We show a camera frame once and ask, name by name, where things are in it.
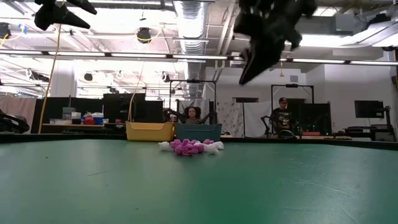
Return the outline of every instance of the black t-shirt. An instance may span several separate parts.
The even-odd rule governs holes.
[[[294,123],[294,119],[292,117],[292,112],[289,109],[274,109],[270,120],[274,124],[274,129],[277,133],[284,129],[293,131],[292,125]]]

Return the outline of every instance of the table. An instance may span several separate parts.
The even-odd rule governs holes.
[[[43,133],[125,133],[125,124],[106,123],[106,124],[43,124]]]
[[[0,223],[398,219],[397,151],[236,142],[225,148],[189,158],[160,152],[155,142],[0,144]]]

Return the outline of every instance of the curtain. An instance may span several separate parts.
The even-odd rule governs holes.
[[[0,109],[4,113],[25,117],[27,124],[30,126],[29,131],[25,132],[26,134],[29,134],[30,130],[32,129],[35,106],[35,98],[22,98],[14,96],[0,97]]]
[[[263,103],[244,103],[244,132],[245,137],[251,138],[260,138],[263,137],[266,126],[261,121],[262,116],[270,116],[271,115],[271,102],[263,102]]]
[[[235,138],[243,138],[242,103],[217,102],[218,122],[223,124],[222,132],[229,132]]]

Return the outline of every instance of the silver duct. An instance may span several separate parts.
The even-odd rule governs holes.
[[[175,1],[178,15],[178,35],[181,38],[202,39],[205,33],[205,21],[208,3],[195,1]],[[204,53],[205,43],[200,41],[181,41],[183,54],[200,55]],[[198,78],[201,63],[187,62],[184,73],[186,79]],[[190,98],[197,95],[197,86],[188,87]]]

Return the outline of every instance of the yellow bin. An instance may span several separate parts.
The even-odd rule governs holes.
[[[126,121],[129,141],[172,141],[174,123],[135,123]]]

